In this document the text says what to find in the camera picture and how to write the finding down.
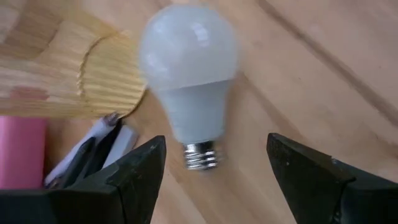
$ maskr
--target wood grain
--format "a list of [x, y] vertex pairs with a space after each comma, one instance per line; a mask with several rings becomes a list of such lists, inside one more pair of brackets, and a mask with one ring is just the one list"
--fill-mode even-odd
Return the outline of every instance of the wood grain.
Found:
[[1, 114], [94, 118], [138, 104], [137, 38], [79, 3], [0, 0]]
[[[86, 6], [93, 14], [96, 7], [102, 14], [108, 12], [105, 18], [136, 33], [170, 4], [101, 2]], [[113, 7], [107, 11], [109, 4]], [[152, 223], [295, 223], [269, 164], [269, 132], [398, 182], [395, 3], [201, 4], [224, 15], [241, 44], [241, 69], [229, 95], [226, 132], [220, 142], [223, 160], [209, 172], [184, 169], [182, 147], [173, 138], [162, 107], [152, 93], [146, 94], [126, 122], [140, 132], [138, 145], [158, 134], [166, 137], [166, 170]], [[128, 9], [134, 13], [127, 15]], [[69, 124], [65, 127], [73, 130]], [[48, 155], [61, 155], [63, 149], [52, 150], [57, 153]]]

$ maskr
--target screw base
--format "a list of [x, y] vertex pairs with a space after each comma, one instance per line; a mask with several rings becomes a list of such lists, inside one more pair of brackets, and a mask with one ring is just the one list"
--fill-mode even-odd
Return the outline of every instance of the screw base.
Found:
[[217, 166], [214, 142], [200, 142], [184, 145], [184, 157], [187, 169], [208, 170]]

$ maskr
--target pink object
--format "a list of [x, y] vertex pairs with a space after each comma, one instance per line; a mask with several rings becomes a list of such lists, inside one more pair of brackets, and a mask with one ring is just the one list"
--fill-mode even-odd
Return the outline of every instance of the pink object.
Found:
[[46, 120], [0, 116], [0, 189], [42, 187]]

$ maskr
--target wooden disc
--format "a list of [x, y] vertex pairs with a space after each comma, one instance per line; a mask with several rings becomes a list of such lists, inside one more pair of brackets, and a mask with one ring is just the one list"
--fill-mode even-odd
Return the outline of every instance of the wooden disc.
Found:
[[137, 43], [124, 34], [99, 39], [87, 52], [78, 77], [84, 107], [95, 115], [131, 113], [140, 102], [145, 81], [137, 62]]

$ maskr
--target led bulb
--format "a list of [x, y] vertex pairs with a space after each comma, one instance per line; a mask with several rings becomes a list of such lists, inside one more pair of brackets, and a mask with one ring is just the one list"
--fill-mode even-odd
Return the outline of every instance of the led bulb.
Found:
[[226, 94], [238, 66], [230, 24], [206, 7], [166, 7], [145, 28], [139, 63], [185, 146], [188, 169], [215, 167], [213, 141], [224, 132]]

